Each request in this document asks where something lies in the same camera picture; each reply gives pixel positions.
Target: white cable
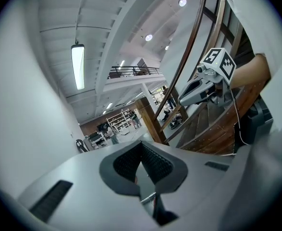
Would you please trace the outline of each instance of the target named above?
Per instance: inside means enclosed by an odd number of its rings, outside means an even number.
[[[235,111],[236,111],[237,118],[238,118],[238,126],[239,126],[239,136],[240,136],[240,139],[241,139],[241,141],[242,141],[243,144],[249,145],[249,144],[245,143],[245,142],[243,141],[242,137],[241,137],[241,126],[240,126],[240,118],[239,118],[239,114],[238,114],[237,104],[236,104],[236,100],[235,100],[235,98],[234,98],[234,96],[233,96],[233,91],[232,91],[232,89],[230,89],[230,91],[231,91],[231,95],[232,95],[232,98],[233,98],[233,105],[234,105],[234,107],[235,107]]]

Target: ceiling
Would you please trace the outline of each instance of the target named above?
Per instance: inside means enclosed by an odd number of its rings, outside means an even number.
[[[39,28],[49,68],[66,98],[82,93],[93,93],[97,83],[102,55],[112,27],[128,0],[39,0]],[[114,58],[114,65],[125,60],[125,65],[135,64],[141,57],[160,61],[165,46],[175,32],[182,8],[179,0],[155,0],[140,17],[125,41],[125,52]],[[153,34],[150,42],[145,35]],[[71,46],[75,41],[85,45],[85,88],[77,90],[71,60]],[[166,82],[147,83],[149,90]],[[140,86],[119,88],[102,93],[99,98],[89,95],[72,103],[80,123],[99,116],[113,103],[110,110],[126,104],[141,92]]]

